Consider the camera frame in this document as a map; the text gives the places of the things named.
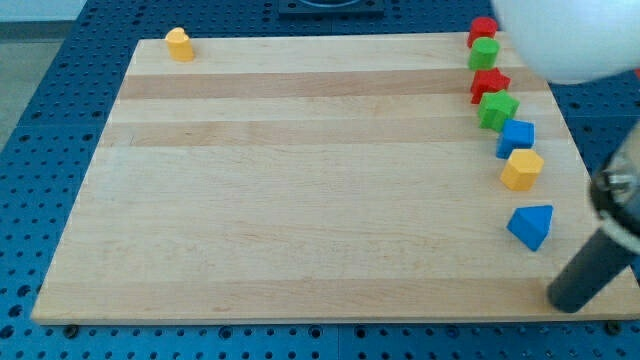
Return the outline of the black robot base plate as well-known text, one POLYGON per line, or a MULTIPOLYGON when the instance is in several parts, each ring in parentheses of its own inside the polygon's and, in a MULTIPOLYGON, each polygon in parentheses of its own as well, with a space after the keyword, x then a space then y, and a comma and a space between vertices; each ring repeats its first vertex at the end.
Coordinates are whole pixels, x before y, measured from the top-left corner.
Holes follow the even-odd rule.
POLYGON ((280 17, 383 15, 385 0, 277 0, 280 17))

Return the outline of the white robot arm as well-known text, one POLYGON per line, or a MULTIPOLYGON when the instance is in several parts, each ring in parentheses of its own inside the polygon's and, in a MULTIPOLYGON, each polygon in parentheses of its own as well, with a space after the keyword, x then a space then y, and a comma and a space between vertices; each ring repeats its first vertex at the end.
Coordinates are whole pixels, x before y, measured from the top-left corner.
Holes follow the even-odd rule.
POLYGON ((639 67, 639 0, 493 0, 525 64, 573 85, 639 67))

